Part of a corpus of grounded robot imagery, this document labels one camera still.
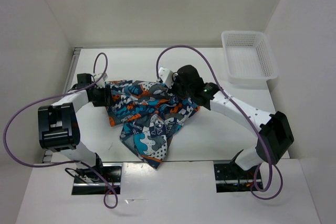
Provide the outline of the patterned blue orange shorts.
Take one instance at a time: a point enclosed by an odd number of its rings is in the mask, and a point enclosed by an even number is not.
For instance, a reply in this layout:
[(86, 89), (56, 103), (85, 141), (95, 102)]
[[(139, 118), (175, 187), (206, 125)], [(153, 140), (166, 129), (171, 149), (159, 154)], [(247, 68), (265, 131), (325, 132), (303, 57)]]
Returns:
[(179, 98), (159, 82), (120, 80), (105, 83), (112, 106), (106, 108), (111, 126), (122, 125), (120, 141), (141, 161), (157, 169), (173, 136), (198, 110), (189, 97)]

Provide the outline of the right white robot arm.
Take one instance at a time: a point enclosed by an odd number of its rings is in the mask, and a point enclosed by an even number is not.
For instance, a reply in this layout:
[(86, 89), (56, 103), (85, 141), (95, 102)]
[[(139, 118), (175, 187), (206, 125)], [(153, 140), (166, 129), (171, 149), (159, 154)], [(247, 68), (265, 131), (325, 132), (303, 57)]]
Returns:
[(159, 76), (179, 98), (189, 97), (197, 105), (220, 113), (256, 134), (256, 145), (238, 152), (231, 161), (230, 172), (235, 178), (243, 178), (250, 168), (263, 162), (276, 165), (294, 142), (284, 113), (263, 111), (229, 95), (219, 84), (204, 82), (191, 65), (167, 74), (160, 69)]

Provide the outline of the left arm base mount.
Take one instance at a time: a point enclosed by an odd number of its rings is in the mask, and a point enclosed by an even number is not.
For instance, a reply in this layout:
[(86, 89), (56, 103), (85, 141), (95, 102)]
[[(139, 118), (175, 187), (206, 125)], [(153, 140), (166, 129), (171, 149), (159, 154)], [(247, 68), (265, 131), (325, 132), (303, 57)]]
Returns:
[[(65, 171), (74, 179), (72, 195), (104, 195), (108, 186), (100, 179), (92, 181), (88, 176), (80, 176), (79, 171), (73, 168), (65, 168)], [(103, 177), (115, 189), (117, 195), (121, 189), (122, 163), (103, 163)]]

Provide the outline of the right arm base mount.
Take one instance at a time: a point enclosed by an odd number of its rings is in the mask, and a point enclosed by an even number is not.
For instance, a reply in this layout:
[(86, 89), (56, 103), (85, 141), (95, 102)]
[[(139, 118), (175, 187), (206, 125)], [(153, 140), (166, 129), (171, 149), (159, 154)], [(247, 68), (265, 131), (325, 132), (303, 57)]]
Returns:
[(249, 170), (234, 171), (230, 161), (214, 162), (213, 165), (217, 193), (250, 191), (257, 166)]

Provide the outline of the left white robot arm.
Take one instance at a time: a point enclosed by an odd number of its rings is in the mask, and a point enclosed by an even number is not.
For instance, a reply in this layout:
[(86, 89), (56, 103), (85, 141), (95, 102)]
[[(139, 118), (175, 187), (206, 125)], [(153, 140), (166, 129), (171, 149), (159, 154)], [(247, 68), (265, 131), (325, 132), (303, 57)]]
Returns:
[(38, 109), (40, 146), (77, 161), (76, 173), (82, 179), (101, 181), (105, 175), (101, 158), (81, 141), (76, 113), (86, 104), (112, 105), (111, 90), (105, 86), (107, 74), (81, 73), (67, 95), (49, 106)]

